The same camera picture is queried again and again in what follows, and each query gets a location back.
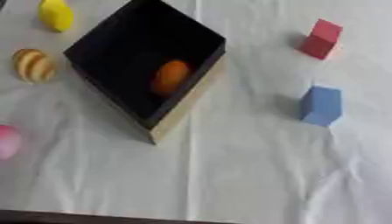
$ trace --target toy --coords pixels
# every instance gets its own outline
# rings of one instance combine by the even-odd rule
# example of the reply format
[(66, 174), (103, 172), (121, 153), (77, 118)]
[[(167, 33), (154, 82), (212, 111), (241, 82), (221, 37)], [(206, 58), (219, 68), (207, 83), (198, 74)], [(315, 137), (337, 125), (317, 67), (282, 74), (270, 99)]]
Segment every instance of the toy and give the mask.
[(152, 82), (152, 91), (161, 96), (169, 96), (189, 74), (189, 67), (181, 60), (172, 60), (164, 64)]
[(342, 115), (341, 92), (327, 87), (312, 87), (301, 101), (301, 120), (328, 127)]
[(342, 31), (343, 27), (320, 19), (300, 50), (303, 53), (324, 60), (338, 42)]
[(38, 16), (56, 32), (64, 32), (74, 23), (74, 13), (65, 0), (42, 0), (38, 7)]
[(22, 49), (13, 56), (17, 73), (26, 82), (49, 81), (55, 74), (55, 65), (46, 54), (36, 49)]
[(0, 160), (13, 157), (22, 146), (22, 137), (19, 132), (5, 125), (0, 125)]

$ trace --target blue cube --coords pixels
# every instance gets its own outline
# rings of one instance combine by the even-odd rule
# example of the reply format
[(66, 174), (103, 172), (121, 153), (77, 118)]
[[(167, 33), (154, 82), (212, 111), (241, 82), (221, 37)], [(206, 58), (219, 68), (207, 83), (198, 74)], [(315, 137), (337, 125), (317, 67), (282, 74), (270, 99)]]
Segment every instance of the blue cube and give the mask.
[(301, 101), (301, 120), (328, 127), (342, 115), (341, 91), (328, 87), (312, 87)]

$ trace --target wooden block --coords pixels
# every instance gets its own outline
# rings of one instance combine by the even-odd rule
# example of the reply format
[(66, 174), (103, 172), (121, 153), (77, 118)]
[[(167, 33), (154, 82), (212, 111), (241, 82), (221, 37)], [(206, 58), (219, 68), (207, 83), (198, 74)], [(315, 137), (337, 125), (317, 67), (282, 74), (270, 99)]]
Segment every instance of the wooden block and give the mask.
[(328, 87), (312, 87), (301, 101), (301, 120), (328, 127), (342, 115), (341, 92)]
[(312, 57), (324, 60), (338, 42), (342, 31), (343, 27), (320, 19), (300, 50)]

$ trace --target yellow egg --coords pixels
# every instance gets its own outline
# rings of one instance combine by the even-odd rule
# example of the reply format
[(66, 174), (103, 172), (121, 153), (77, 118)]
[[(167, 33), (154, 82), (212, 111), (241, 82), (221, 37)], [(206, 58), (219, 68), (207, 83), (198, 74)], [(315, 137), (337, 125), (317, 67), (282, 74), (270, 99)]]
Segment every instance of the yellow egg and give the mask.
[(64, 0), (42, 0), (38, 15), (45, 25), (56, 32), (64, 32), (74, 23), (74, 13)]
[(46, 82), (55, 74), (54, 63), (40, 50), (19, 50), (14, 54), (12, 60), (17, 74), (26, 82)]

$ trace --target cardboard box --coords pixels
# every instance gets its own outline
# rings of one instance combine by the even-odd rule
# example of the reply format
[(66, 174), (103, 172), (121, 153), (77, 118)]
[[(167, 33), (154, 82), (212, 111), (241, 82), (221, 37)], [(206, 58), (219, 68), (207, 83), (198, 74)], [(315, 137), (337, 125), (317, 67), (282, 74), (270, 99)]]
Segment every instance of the cardboard box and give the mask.
[[(222, 74), (225, 46), (221, 35), (163, 1), (133, 0), (65, 55), (156, 144)], [(170, 60), (183, 60), (192, 74), (162, 98), (152, 93), (151, 82)]]

